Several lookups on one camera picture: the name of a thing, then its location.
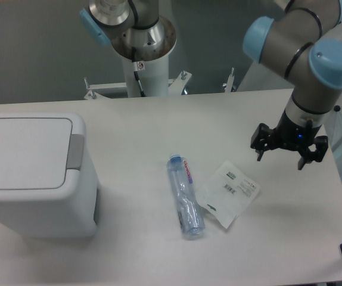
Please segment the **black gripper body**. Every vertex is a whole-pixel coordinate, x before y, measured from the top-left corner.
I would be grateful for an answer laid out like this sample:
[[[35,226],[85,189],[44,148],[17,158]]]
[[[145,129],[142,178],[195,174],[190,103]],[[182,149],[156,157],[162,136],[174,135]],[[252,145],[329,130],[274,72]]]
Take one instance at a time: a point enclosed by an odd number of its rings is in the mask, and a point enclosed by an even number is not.
[[[300,147],[310,147],[313,145],[313,140],[320,130],[320,126],[313,127],[311,123],[309,126],[300,126],[295,124],[284,111],[278,125],[276,132],[281,138],[281,146],[279,148],[289,151],[298,151]]]

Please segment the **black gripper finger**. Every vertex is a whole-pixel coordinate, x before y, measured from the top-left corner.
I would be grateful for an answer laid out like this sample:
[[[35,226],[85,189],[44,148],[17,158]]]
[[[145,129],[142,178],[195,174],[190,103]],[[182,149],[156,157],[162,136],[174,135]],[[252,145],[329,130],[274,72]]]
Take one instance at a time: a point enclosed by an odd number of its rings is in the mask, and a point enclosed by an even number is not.
[[[310,164],[313,161],[317,163],[323,161],[328,150],[328,137],[325,135],[318,136],[314,138],[313,144],[315,145],[314,150],[311,150],[309,147],[299,148],[298,152],[301,158],[297,163],[298,170],[302,170],[306,164]]]
[[[281,146],[281,138],[276,129],[260,123],[251,137],[250,148],[257,153],[257,161],[260,161],[264,152],[275,150]]]

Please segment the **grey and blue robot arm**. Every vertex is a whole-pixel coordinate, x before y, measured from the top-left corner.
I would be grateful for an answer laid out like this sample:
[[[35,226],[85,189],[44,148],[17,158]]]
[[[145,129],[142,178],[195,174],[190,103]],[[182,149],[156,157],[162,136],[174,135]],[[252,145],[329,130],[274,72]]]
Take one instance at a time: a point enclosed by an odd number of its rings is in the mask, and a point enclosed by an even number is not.
[[[96,42],[121,57],[130,97],[171,94],[176,31],[157,1],[89,1],[79,16]],[[290,1],[281,20],[260,17],[246,31],[244,53],[294,86],[277,126],[260,124],[251,137],[259,156],[296,151],[299,168],[323,160],[328,138],[318,130],[342,93],[342,41],[325,34],[341,21],[342,1]]]

